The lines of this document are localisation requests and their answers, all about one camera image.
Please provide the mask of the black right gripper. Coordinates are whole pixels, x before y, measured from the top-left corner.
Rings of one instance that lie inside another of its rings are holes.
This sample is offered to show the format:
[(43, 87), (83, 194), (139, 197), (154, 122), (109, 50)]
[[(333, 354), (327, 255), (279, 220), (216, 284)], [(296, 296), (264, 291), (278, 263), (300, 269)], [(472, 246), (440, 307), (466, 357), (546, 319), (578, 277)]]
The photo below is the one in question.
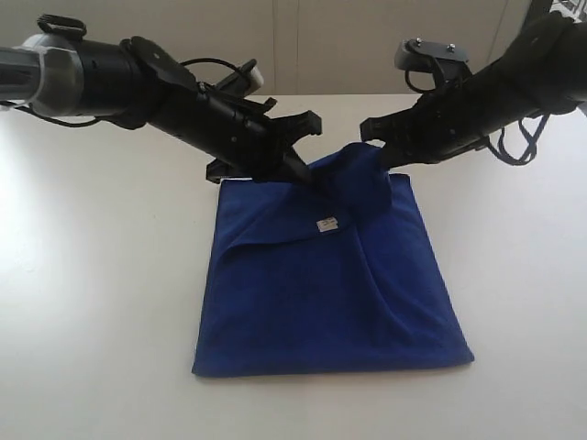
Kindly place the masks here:
[(360, 140), (384, 142), (385, 169), (438, 164), (484, 149), (493, 132), (493, 93), (488, 88), (450, 87), (420, 97), (403, 111), (360, 123)]

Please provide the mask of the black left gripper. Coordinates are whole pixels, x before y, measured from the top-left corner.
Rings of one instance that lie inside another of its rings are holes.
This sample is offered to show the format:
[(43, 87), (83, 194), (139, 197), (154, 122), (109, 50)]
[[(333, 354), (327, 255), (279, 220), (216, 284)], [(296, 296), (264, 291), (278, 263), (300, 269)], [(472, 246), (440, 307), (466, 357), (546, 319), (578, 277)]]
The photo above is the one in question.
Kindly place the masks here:
[(206, 166), (210, 182), (250, 178), (256, 182), (311, 185), (312, 172), (291, 148), (322, 134), (312, 111), (270, 118), (228, 104), (211, 91), (161, 80), (149, 81), (152, 108), (148, 123), (214, 157)]

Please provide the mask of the right black arm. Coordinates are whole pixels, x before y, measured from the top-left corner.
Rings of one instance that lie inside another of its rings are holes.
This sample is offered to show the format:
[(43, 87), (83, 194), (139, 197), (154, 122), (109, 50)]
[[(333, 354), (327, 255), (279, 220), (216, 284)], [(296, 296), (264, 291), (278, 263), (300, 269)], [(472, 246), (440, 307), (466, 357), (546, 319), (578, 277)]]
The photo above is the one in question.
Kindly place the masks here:
[(385, 168), (438, 164), (481, 149), (525, 166), (549, 118), (586, 102), (586, 25), (548, 13), (478, 72), (463, 49), (420, 38), (404, 40), (394, 64), (406, 75), (430, 74), (435, 86), (418, 89), (412, 107), (361, 123), (363, 141), (383, 142)]

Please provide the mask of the left black grey arm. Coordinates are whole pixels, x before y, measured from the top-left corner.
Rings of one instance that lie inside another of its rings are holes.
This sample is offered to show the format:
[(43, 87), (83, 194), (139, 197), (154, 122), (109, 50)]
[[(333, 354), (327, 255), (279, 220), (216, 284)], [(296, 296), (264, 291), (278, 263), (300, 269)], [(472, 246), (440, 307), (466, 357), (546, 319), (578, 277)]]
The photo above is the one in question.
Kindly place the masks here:
[(117, 45), (38, 34), (1, 50), (1, 104), (43, 119), (89, 116), (134, 130), (151, 125), (213, 157), (208, 181), (309, 183), (294, 150), (322, 132), (311, 111), (271, 119), (276, 102), (201, 82), (154, 42)]

